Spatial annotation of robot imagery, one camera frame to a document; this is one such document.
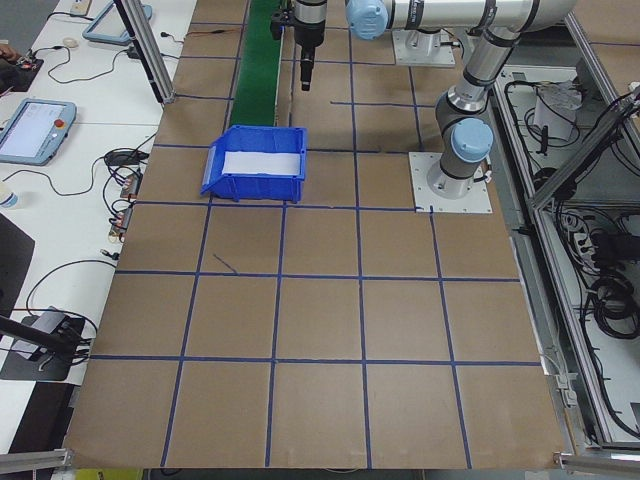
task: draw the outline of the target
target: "white table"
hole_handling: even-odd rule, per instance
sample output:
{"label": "white table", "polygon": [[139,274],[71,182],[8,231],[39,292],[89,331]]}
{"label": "white table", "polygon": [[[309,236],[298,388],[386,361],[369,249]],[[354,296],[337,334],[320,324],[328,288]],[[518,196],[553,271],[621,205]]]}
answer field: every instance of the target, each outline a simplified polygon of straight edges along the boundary
{"label": "white table", "polygon": [[[96,15],[108,0],[93,0],[89,16]],[[69,11],[72,0],[61,0],[56,11]],[[166,31],[180,39],[186,33],[196,0],[145,0],[154,9],[151,26],[163,53],[179,56],[181,45],[170,38],[161,38]],[[66,16],[53,16],[43,28],[33,48],[59,45],[64,37],[73,37],[79,46],[72,50],[72,60],[54,72],[60,79],[91,76],[107,70],[113,55],[121,47],[93,44],[82,38],[88,22]],[[69,101],[78,107],[78,116],[69,137],[57,155],[44,167],[0,164],[0,178],[29,168],[47,173],[54,185],[63,192],[87,188],[91,180],[93,161],[114,148],[134,148],[157,130],[162,108],[156,102],[139,61],[122,54],[113,73],[89,82],[59,85],[46,71],[66,58],[64,50],[42,52],[45,59],[41,71],[29,92],[12,93],[0,99],[0,124],[7,120],[24,98]],[[171,76],[176,60],[166,59]],[[142,148],[151,149],[152,142]],[[82,259],[109,260],[100,249],[114,252],[119,244],[108,239],[110,214],[102,199],[102,187],[108,172],[102,162],[95,168],[95,186],[85,195],[59,197],[44,177],[22,173],[8,181],[19,196],[19,204],[3,210],[13,223],[31,236],[35,242],[34,257],[27,274],[17,308],[25,305],[26,296],[47,272],[67,262]],[[107,198],[118,198],[120,187],[111,182]],[[114,270],[101,264],[80,264],[56,272],[36,291],[31,302],[34,308],[50,305],[86,315],[99,325]],[[20,320],[25,312],[14,312]],[[94,335],[87,325],[85,337]],[[8,348],[9,338],[0,341]],[[6,353],[0,352],[0,364]],[[85,365],[73,367],[68,383],[81,384]],[[0,454],[7,453],[35,382],[0,381]]]}

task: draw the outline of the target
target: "end effector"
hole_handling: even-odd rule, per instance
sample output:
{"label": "end effector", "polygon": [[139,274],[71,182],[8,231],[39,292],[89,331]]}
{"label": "end effector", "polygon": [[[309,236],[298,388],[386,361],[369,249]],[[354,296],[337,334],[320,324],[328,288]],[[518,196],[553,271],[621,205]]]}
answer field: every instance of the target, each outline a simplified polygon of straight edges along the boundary
{"label": "end effector", "polygon": [[311,75],[315,61],[316,47],[324,42],[327,19],[327,0],[291,1],[273,14],[271,33],[276,40],[282,37],[284,27],[294,28],[295,41],[302,48],[300,59],[300,81],[302,90],[311,89]]}

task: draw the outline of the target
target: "green conveyor belt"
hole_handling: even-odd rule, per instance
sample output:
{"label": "green conveyor belt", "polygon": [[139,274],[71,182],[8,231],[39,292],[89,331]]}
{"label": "green conveyor belt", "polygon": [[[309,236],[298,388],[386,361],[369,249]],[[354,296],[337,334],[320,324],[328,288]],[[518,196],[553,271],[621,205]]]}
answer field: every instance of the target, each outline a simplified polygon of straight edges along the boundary
{"label": "green conveyor belt", "polygon": [[231,125],[274,126],[281,41],[271,37],[271,14],[278,0],[252,0]]}

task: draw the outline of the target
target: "blue plastic bin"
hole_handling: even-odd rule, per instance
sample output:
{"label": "blue plastic bin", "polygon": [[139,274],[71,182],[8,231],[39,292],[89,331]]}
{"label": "blue plastic bin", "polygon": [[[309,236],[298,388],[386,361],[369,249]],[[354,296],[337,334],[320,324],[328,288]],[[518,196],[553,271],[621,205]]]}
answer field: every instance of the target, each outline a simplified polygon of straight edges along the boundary
{"label": "blue plastic bin", "polygon": [[[294,153],[300,155],[296,175],[266,173],[222,173],[228,152]],[[211,144],[201,194],[221,198],[272,199],[298,202],[306,174],[307,130],[305,128],[234,125]]]}

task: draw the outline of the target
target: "metal mounting plate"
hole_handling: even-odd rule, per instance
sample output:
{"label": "metal mounting plate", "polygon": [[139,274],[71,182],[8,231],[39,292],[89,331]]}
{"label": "metal mounting plate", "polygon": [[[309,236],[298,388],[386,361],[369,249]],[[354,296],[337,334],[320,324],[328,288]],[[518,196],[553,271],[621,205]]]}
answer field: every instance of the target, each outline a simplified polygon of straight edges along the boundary
{"label": "metal mounting plate", "polygon": [[[450,46],[436,48],[430,55],[427,55],[427,52],[423,50],[408,49],[406,42],[411,33],[410,30],[393,31],[393,50],[396,54],[396,65],[423,65],[439,68],[454,68],[456,66],[456,59]],[[450,41],[449,35],[441,32],[440,41]]]}
{"label": "metal mounting plate", "polygon": [[[411,182],[413,183],[413,199],[417,212],[429,213],[493,213],[489,192],[485,182],[473,184],[469,193],[459,200],[448,200],[435,194],[427,185],[427,173],[431,166],[440,160],[441,153],[410,152]],[[478,167],[476,177],[483,175]]]}

